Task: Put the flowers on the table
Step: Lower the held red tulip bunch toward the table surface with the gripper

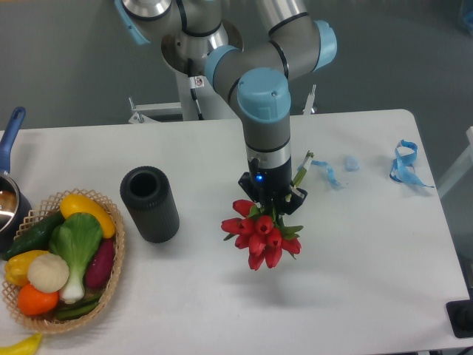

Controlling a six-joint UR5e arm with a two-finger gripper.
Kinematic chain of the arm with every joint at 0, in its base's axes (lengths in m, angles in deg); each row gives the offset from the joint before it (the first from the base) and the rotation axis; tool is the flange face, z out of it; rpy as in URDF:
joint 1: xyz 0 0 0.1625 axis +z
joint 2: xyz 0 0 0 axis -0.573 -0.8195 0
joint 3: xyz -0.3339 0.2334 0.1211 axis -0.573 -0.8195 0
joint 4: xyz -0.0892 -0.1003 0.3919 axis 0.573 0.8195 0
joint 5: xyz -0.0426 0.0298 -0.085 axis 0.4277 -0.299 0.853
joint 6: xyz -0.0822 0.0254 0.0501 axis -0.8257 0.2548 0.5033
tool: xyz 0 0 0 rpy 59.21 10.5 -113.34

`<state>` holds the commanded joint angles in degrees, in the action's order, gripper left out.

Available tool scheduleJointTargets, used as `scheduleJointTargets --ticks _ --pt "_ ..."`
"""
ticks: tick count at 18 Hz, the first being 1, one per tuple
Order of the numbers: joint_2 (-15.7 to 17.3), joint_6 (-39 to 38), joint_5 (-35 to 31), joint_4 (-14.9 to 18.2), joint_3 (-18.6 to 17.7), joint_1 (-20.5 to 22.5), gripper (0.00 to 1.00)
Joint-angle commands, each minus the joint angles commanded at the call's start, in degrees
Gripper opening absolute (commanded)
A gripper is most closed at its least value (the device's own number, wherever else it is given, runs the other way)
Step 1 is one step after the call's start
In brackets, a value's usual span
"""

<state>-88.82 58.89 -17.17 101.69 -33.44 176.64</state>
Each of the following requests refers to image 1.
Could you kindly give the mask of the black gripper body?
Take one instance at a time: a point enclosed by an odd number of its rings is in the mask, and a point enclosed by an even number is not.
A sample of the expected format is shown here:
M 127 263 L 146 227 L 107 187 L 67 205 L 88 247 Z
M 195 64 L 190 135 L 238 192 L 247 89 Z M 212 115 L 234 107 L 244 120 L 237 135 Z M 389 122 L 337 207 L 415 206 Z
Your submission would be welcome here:
M 283 207 L 285 198 L 290 194 L 292 181 L 291 158 L 276 168 L 263 169 L 259 160 L 254 158 L 248 163 L 249 190 L 247 195 L 261 206 L 274 205 Z

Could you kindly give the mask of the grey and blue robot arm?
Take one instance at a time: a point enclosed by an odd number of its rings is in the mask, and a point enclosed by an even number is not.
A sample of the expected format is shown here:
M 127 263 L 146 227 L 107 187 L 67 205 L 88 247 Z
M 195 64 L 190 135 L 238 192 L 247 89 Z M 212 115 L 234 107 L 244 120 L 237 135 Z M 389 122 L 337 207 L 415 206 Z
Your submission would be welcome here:
M 303 1 L 258 1 L 268 42 L 245 50 L 220 1 L 116 1 L 138 44 L 157 42 L 167 64 L 204 76 L 241 120 L 248 170 L 239 185 L 253 202 L 292 214 L 307 194 L 292 178 L 289 81 L 328 65 L 337 40 Z

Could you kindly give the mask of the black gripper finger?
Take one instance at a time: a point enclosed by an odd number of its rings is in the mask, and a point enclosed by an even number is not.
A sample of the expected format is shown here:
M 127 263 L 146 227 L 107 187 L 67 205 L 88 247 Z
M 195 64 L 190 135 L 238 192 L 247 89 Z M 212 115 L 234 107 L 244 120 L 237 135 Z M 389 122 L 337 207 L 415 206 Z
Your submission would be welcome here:
M 241 178 L 238 181 L 238 184 L 252 202 L 259 202 L 259 192 L 255 185 L 252 183 L 251 175 L 249 172 L 244 172 L 242 174 Z
M 294 213 L 304 203 L 306 197 L 307 191 L 304 189 L 289 187 L 277 197 L 277 213 L 280 215 Z

